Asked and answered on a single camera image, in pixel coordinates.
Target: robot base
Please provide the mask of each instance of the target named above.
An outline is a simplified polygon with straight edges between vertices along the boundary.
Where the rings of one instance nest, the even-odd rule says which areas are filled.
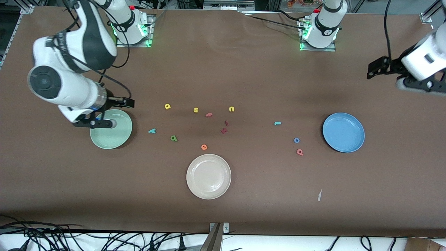
[[[155,20],[156,15],[147,15],[147,20],[146,22],[144,22],[144,24],[148,25],[147,27],[145,27],[145,29],[147,29],[148,35],[138,43],[130,45],[130,47],[146,48],[152,46],[153,32],[155,31]],[[125,41],[122,42],[118,39],[116,46],[127,47],[127,43]]]
[[[335,52],[336,46],[334,41],[331,42],[331,44],[325,48],[316,48],[311,46],[305,39],[303,39],[303,35],[307,31],[306,29],[308,29],[309,23],[310,23],[310,16],[306,16],[305,18],[301,18],[299,21],[297,21],[298,27],[305,28],[305,29],[299,29],[299,42],[301,50]]]

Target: power cord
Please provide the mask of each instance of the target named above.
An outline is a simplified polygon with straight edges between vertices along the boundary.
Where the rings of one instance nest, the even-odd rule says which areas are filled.
[[[331,244],[330,248],[327,249],[326,251],[331,251],[335,246],[336,242],[339,240],[339,238],[341,238],[341,236],[336,237],[336,239],[334,239],[333,243]]]
[[[180,247],[178,248],[178,251],[184,251],[186,250],[187,247],[184,245],[184,238],[183,238],[183,234],[180,234]]]
[[[259,19],[259,20],[263,20],[263,21],[267,21],[267,22],[271,22],[271,23],[278,24],[278,25],[293,27],[293,28],[296,28],[296,29],[305,29],[304,27],[297,27],[297,26],[294,26],[294,25],[288,25],[288,24],[284,24],[284,23],[280,23],[280,22],[264,19],[264,18],[261,18],[261,17],[253,17],[253,16],[250,16],[250,17],[255,18],[255,19]]]
[[[20,248],[13,248],[13,249],[10,249],[8,251],[26,251],[26,249],[28,248],[29,241],[30,241],[30,239],[27,239],[25,241],[25,243]]]
[[[294,21],[299,21],[299,18],[295,18],[295,17],[292,17],[292,16],[290,16],[290,15],[288,15],[285,11],[283,11],[283,10],[276,10],[275,12],[280,12],[280,13],[282,13],[282,14],[284,14],[287,18],[289,18],[289,19],[291,19],[291,20],[294,20]]]
[[[386,11],[384,13],[384,33],[386,35],[387,52],[388,52],[388,60],[389,60],[389,62],[392,62],[392,53],[390,51],[390,39],[389,39],[388,31],[387,31],[387,15],[388,15],[388,12],[389,12],[389,6],[390,6],[390,2],[391,1],[392,0],[388,0],[387,6],[386,6]]]
[[[396,237],[393,237],[393,241],[392,241],[392,244],[390,245],[389,251],[393,250],[393,246],[395,245],[395,242],[396,242]]]
[[[363,238],[365,238],[367,241],[368,241],[368,246],[369,246],[369,248],[367,248],[365,245],[364,245],[364,242],[363,242]],[[367,251],[372,251],[372,243],[370,242],[370,239],[367,237],[367,236],[365,236],[365,235],[363,235],[363,236],[361,236],[361,245],[365,248],[365,250],[367,250]]]

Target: white floor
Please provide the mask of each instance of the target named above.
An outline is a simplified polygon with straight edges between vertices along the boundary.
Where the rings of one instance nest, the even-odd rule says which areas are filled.
[[[108,234],[94,234],[96,236],[107,237]],[[128,239],[130,236],[134,234],[129,234],[120,238],[122,240]],[[148,243],[152,234],[144,234],[145,243]],[[198,234],[198,235],[190,235],[184,237],[184,244],[187,247],[193,247],[202,245],[204,240],[206,239],[206,234]],[[0,235],[0,251],[8,251],[13,248],[20,248],[20,246],[26,241],[25,238],[21,234],[5,234]],[[241,251],[326,251],[330,245],[332,244],[335,237],[317,237],[317,236],[262,236],[262,235],[225,235],[223,238],[223,246],[222,251],[232,251],[238,248],[241,248]],[[85,251],[96,251],[101,250],[104,246],[106,240],[105,239],[96,239],[92,237],[88,237],[86,235],[81,235],[76,237],[79,245]],[[372,243],[373,250],[376,251],[388,251],[390,249],[390,245],[392,243],[392,238],[380,238],[380,237],[371,237],[370,241]],[[144,243],[143,238],[139,235],[137,238],[132,239],[130,242],[134,244],[142,246]],[[407,239],[398,238],[393,251],[403,251]],[[442,245],[446,245],[446,239],[435,239],[435,242],[438,242]],[[49,246],[42,241],[42,245],[50,249]],[[80,250],[77,245],[73,242],[72,239],[68,239],[68,244],[72,251]],[[120,243],[114,243],[107,250],[113,250]],[[169,241],[166,241],[160,246],[160,251],[166,249],[174,249],[178,248],[179,239],[175,238]],[[29,244],[28,251],[38,251],[36,244]],[[131,245],[126,245],[120,247],[119,251],[133,251],[134,247]],[[359,237],[341,237],[333,251],[365,251],[363,246],[359,241]]]

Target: paper scrap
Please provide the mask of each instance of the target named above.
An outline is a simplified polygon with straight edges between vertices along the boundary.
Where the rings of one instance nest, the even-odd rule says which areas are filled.
[[[321,201],[321,196],[322,196],[322,189],[321,192],[319,193],[318,201]]]

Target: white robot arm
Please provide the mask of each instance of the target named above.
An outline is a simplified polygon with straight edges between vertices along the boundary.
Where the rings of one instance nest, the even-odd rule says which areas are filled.
[[[111,121],[95,120],[95,112],[112,106],[132,108],[134,100],[114,97],[101,84],[82,75],[90,69],[108,69],[117,52],[96,6],[78,0],[74,8],[81,21],[78,30],[63,30],[34,42],[34,67],[28,74],[28,85],[36,96],[58,105],[74,126],[112,128]]]
[[[325,48],[336,39],[339,24],[348,4],[345,0],[325,0],[319,13],[312,13],[306,19],[310,20],[308,30],[302,38],[315,48]]]
[[[400,74],[396,81],[399,89],[446,96],[446,22],[399,58],[384,56],[368,65],[367,79],[381,74]]]

